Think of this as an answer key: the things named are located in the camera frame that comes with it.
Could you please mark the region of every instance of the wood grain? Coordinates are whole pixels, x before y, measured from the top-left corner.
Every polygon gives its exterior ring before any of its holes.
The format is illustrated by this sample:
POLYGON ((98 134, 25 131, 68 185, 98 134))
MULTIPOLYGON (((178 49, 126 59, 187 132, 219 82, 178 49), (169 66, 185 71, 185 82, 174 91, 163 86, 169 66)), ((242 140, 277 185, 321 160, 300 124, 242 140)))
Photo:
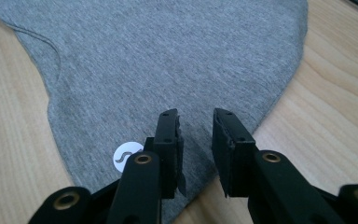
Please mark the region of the wood grain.
MULTIPOLYGON (((337 194, 358 183, 358 8, 310 0, 304 60, 255 133, 309 182, 337 194)), ((0 22, 0 223, 26 223, 57 189, 72 185, 47 120, 40 75, 0 22)), ((246 199, 226 199, 216 179, 175 223, 252 223, 246 199)))

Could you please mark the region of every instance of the gray t-shirt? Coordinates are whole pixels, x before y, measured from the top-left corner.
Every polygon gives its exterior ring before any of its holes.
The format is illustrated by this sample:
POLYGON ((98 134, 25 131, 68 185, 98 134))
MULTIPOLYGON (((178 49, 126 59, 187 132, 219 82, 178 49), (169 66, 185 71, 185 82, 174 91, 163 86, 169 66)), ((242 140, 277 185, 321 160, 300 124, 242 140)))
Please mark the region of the gray t-shirt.
POLYGON ((76 185, 95 192, 120 178, 115 150, 143 144, 158 114, 178 108, 187 198, 163 201, 164 223, 215 177, 213 109, 252 133, 278 101, 301 60, 307 10, 306 0, 0 0, 0 20, 44 79, 76 185))

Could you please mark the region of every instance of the wooden table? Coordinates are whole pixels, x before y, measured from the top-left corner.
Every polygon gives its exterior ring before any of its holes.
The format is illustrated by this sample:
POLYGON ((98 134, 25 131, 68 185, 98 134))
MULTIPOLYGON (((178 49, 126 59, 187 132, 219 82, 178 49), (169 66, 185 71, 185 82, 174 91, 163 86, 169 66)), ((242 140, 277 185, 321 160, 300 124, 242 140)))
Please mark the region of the wooden table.
MULTIPOLYGON (((337 194, 358 183, 358 8, 346 0, 309 4, 303 62, 255 139, 337 194)), ((27 222, 49 194, 72 185, 47 105, 41 76, 0 22, 0 223, 27 222)), ((226 199, 216 179, 175 222, 252 223, 246 204, 226 199)))

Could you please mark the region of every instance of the white circular sticker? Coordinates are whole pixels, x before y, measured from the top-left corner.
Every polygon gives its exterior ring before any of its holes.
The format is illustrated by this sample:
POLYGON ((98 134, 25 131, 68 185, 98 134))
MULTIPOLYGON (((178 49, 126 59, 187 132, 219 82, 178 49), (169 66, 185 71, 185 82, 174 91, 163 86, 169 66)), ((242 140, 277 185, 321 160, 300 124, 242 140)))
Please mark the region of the white circular sticker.
POLYGON ((128 142, 119 146, 115 154, 113 154, 113 164, 116 169, 118 169, 121 173, 123 173, 124 166, 126 165, 127 159, 130 155, 136 152, 140 152, 144 150, 144 146, 137 142, 128 142))

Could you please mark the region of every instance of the brass screw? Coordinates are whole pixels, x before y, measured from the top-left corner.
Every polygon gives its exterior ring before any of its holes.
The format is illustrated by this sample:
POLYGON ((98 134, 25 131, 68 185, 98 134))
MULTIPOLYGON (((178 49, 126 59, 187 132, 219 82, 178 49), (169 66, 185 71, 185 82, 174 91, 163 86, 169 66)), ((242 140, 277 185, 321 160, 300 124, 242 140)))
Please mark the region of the brass screw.
POLYGON ((279 157, 277 154, 270 153, 270 152, 264 153, 263 159, 265 161, 269 161, 269 162, 280 162, 281 161, 281 157, 279 157))
POLYGON ((69 191, 62 194, 56 201, 54 201, 54 208, 57 210, 68 209, 80 200, 80 196, 75 191, 69 191))
POLYGON ((152 158, 145 154, 141 154, 135 158, 135 162, 138 164, 147 164, 151 161, 152 161, 152 158))

